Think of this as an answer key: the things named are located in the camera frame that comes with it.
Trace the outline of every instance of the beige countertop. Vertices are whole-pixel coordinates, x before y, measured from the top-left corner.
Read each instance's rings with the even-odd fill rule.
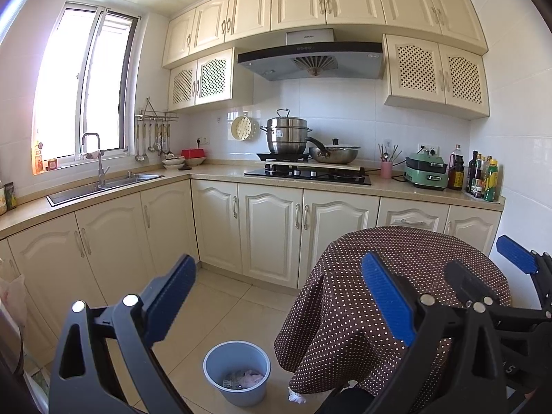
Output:
[[[468,196],[463,191],[436,191],[418,189],[409,183],[396,180],[381,179],[377,175],[371,175],[372,185],[355,185],[342,183],[325,183],[311,180],[278,179],[254,176],[244,176],[246,170],[260,168],[256,166],[238,165],[200,165],[189,171],[156,169],[147,171],[149,174],[161,174],[163,177],[103,191],[98,194],[82,197],[81,199],[67,202],[52,207],[46,197],[24,203],[14,210],[0,216],[0,239],[4,239],[17,232],[49,221],[58,216],[66,215],[81,208],[109,201],[116,197],[126,196],[138,191],[148,190],[157,186],[170,184],[187,179],[222,180],[227,182],[239,182],[259,185],[283,186],[289,188],[300,188],[306,190],[336,191],[339,193],[365,194],[383,197],[395,197],[398,199],[409,199],[413,201],[425,201],[429,203],[459,205],[463,207],[483,208],[485,210],[503,211],[504,198],[500,203],[488,203]]]

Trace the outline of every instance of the pink utensil holder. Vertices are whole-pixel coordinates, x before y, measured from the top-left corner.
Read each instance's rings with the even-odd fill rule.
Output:
[[[390,161],[382,161],[382,168],[380,169],[380,176],[382,179],[391,179],[393,175],[393,163]]]

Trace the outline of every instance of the polka dot tablecloth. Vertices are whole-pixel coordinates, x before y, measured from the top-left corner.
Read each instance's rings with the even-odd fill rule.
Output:
[[[461,306],[443,275],[445,265],[459,259],[501,304],[510,304],[506,278],[496,265],[457,238],[398,226],[348,233],[322,254],[274,343],[280,366],[294,372],[289,387],[296,393],[321,393],[356,380],[377,395],[399,365],[405,345],[388,330],[361,274],[370,250],[420,294],[433,294],[441,303]],[[443,339],[416,406],[433,394],[448,348]]]

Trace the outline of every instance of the blue bucket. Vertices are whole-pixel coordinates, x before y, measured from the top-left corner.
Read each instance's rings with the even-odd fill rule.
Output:
[[[243,390],[222,386],[224,377],[232,372],[252,369],[264,378],[255,386]],[[263,349],[245,341],[228,341],[213,347],[203,360],[203,373],[231,404],[253,406],[263,400],[270,376],[270,360]]]

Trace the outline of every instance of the white bowl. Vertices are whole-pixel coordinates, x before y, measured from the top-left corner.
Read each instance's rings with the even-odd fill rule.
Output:
[[[196,167],[197,165],[201,165],[204,160],[205,157],[196,157],[194,159],[186,159],[186,163],[191,167]]]
[[[161,160],[163,165],[182,165],[186,159],[184,157],[175,157],[173,159]]]
[[[181,163],[179,163],[178,165],[163,165],[165,167],[165,169],[178,169],[182,166]]]

